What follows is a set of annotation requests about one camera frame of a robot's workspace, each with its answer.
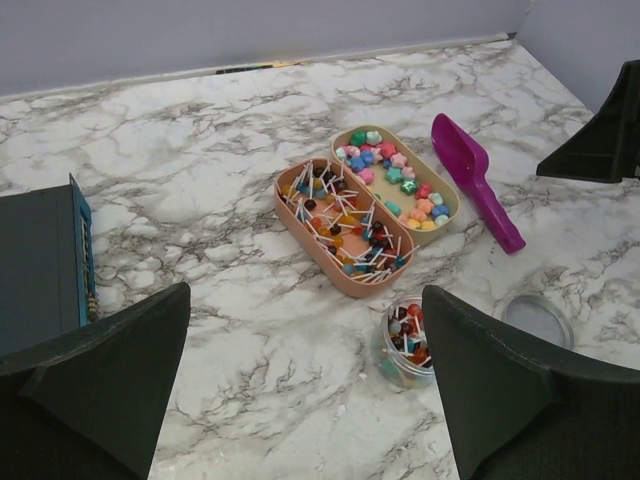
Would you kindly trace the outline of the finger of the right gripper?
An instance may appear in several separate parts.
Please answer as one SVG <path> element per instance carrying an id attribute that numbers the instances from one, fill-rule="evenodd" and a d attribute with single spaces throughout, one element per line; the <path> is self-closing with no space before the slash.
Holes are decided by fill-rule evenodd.
<path id="1" fill-rule="evenodd" d="M 599 111 L 539 163 L 536 174 L 579 181 L 639 177 L 639 62 L 621 67 Z"/>

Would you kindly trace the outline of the silver jar lid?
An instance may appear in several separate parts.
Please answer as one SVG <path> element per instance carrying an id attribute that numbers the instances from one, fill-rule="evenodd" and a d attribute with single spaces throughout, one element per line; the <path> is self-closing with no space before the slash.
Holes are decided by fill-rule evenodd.
<path id="1" fill-rule="evenodd" d="M 502 321 L 564 349 L 574 349 L 574 331 L 567 316 L 543 296 L 514 297 L 504 308 Z"/>

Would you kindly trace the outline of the purple plastic scoop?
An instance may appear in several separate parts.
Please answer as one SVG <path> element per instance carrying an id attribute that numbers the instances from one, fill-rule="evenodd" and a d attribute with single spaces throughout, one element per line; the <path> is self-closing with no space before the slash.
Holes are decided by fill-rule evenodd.
<path id="1" fill-rule="evenodd" d="M 439 113 L 431 128 L 433 149 L 457 187 L 471 200 L 486 227 L 507 254 L 521 251 L 526 242 L 486 181 L 486 150 L 450 117 Z"/>

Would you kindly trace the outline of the clear glass jar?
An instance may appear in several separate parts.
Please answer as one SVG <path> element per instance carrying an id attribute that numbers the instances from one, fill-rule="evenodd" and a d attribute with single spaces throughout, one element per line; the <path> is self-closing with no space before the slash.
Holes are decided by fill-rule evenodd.
<path id="1" fill-rule="evenodd" d="M 435 381 L 418 295 L 400 297 L 386 309 L 373 333 L 371 356 L 381 375 L 401 389 L 426 388 Z"/>

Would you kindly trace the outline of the tan tray of star candies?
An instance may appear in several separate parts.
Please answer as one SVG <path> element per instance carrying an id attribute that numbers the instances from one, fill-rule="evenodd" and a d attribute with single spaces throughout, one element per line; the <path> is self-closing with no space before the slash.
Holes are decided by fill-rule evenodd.
<path id="1" fill-rule="evenodd" d="M 427 245 L 452 226 L 458 194 L 390 130 L 377 125 L 351 128 L 332 141 L 331 151 L 416 244 Z"/>

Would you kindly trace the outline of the pink tray of lollipops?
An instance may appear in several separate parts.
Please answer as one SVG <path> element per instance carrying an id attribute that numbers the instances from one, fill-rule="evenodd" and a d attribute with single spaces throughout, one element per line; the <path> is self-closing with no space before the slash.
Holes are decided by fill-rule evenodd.
<path id="1" fill-rule="evenodd" d="M 275 211 L 292 236 L 342 293 L 365 298 L 390 287 L 417 246 L 349 168 L 312 158 L 284 169 Z"/>

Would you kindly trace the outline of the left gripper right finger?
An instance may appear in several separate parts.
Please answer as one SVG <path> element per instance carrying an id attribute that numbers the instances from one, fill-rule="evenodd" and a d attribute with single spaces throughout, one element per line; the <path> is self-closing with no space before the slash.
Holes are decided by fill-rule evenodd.
<path id="1" fill-rule="evenodd" d="M 553 345 L 439 286 L 425 286 L 422 303 L 460 478 L 638 478 L 638 371 Z"/>

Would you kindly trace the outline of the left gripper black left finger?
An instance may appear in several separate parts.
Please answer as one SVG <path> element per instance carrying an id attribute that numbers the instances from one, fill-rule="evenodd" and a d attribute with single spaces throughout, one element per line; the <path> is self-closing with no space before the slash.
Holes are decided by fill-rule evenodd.
<path id="1" fill-rule="evenodd" d="M 147 478 L 190 314 L 181 282 L 2 356 L 2 478 Z"/>

